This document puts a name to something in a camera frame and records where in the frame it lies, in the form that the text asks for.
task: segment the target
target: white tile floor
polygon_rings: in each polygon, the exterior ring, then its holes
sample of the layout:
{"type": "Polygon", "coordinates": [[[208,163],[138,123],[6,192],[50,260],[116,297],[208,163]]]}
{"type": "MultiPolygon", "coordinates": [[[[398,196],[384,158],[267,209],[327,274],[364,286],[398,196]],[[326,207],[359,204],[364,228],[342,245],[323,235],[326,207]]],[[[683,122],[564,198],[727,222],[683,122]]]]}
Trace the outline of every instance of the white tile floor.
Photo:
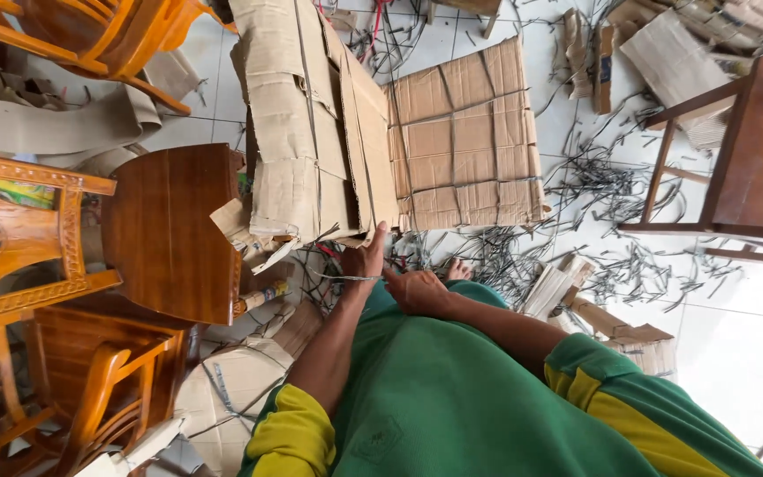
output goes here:
{"type": "MultiPolygon", "coordinates": [[[[442,61],[459,58],[513,36],[519,28],[514,27],[514,20],[519,15],[524,25],[521,29],[524,35],[525,75],[532,88],[530,96],[533,109],[539,113],[536,118],[537,145],[542,155],[544,177],[551,178],[547,185],[555,185],[565,174],[563,169],[556,170],[557,166],[566,160],[566,155],[576,152],[575,141],[573,147],[566,145],[572,126],[575,125],[574,136],[581,133],[582,140],[603,129],[596,137],[596,144],[611,145],[621,132],[631,126],[620,125],[626,118],[631,118],[634,111],[652,105],[640,96],[630,98],[620,114],[604,128],[605,118],[592,113],[588,99],[567,99],[567,87],[561,86],[561,81],[567,78],[567,61],[556,51],[563,32],[560,19],[567,8],[573,6],[590,16],[601,7],[601,4],[594,5],[594,1],[536,0],[525,3],[518,0],[518,4],[523,5],[518,12],[514,12],[510,0],[504,0],[499,21],[489,40],[482,38],[486,19],[440,6],[434,25],[425,27],[408,60],[394,74],[405,75],[442,61]]],[[[389,7],[393,27],[408,27],[424,22],[427,2],[423,0],[421,3],[419,16],[415,17],[415,10],[409,0],[395,0],[389,7]]],[[[372,13],[374,5],[374,0],[339,1],[340,8],[351,8],[359,12],[360,29],[372,27],[375,21],[375,14],[372,13]]],[[[348,40],[348,35],[344,35],[344,39],[348,40]]],[[[185,144],[227,142],[233,148],[245,150],[242,130],[246,121],[246,107],[242,102],[240,83],[228,56],[235,42],[236,38],[208,17],[200,17],[194,22],[182,50],[200,77],[207,78],[208,82],[201,98],[192,93],[185,99],[185,103],[193,107],[191,116],[167,115],[160,132],[143,141],[146,148],[155,150],[185,144]]],[[[383,38],[376,45],[380,50],[387,48],[383,38]]],[[[82,85],[89,86],[94,97],[114,87],[114,84],[106,81],[74,77],[43,60],[32,60],[32,67],[40,71],[40,75],[52,79],[58,87],[67,87],[66,100],[69,103],[85,101],[82,85]]],[[[391,74],[383,70],[376,75],[376,81],[389,81],[390,77],[391,74]]],[[[627,58],[619,52],[614,57],[612,85],[612,104],[615,108],[625,98],[643,88],[642,80],[627,58]]],[[[654,163],[658,143],[644,147],[650,140],[649,136],[661,136],[661,132],[635,133],[627,137],[623,145],[615,147],[612,157],[615,165],[637,167],[654,163]]],[[[699,172],[708,172],[713,165],[713,156],[708,157],[691,150],[681,133],[676,137],[670,157],[682,168],[699,172]]],[[[696,218],[699,213],[705,188],[686,182],[683,190],[688,203],[684,219],[687,221],[696,218]]],[[[557,210],[555,205],[559,197],[550,196],[548,200],[557,210]]],[[[578,211],[578,208],[570,207],[563,213],[571,215],[578,211]]],[[[677,210],[671,209],[664,212],[664,215],[675,216],[676,213],[677,210]]],[[[628,244],[626,238],[600,238],[608,227],[605,222],[586,220],[577,232],[556,238],[554,253],[561,254],[583,244],[589,245],[587,252],[591,255],[604,250],[625,250],[628,244]]],[[[545,235],[536,236],[531,245],[543,244],[548,239],[545,235]]],[[[642,237],[641,241],[653,250],[670,252],[692,250],[698,245],[695,238],[657,236],[642,237]]],[[[451,245],[444,244],[438,254],[450,253],[451,245]]],[[[665,263],[671,263],[674,270],[681,270],[683,274],[689,272],[689,257],[668,258],[672,260],[665,263]]],[[[763,265],[745,263],[743,267],[743,278],[730,276],[713,297],[709,298],[710,290],[700,290],[668,313],[663,313],[662,310],[679,297],[678,293],[671,293],[665,300],[650,304],[636,302],[629,306],[614,303],[609,304],[608,308],[633,324],[650,322],[674,334],[678,339],[681,385],[746,445],[759,447],[763,443],[763,265]]],[[[220,339],[241,338],[251,329],[253,323],[249,320],[240,322],[238,326],[221,333],[220,339]]]]}

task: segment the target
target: green shirt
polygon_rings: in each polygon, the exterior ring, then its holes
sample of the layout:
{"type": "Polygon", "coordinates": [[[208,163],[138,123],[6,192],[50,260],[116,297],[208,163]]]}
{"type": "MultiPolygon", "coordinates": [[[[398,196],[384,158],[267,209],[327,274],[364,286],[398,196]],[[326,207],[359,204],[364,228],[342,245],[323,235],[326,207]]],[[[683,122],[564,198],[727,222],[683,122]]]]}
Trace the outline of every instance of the green shirt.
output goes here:
{"type": "Polygon", "coordinates": [[[545,373],[469,326],[387,310],[356,330],[332,426],[276,388],[240,475],[763,476],[681,388],[588,336],[560,342],[545,373]]]}

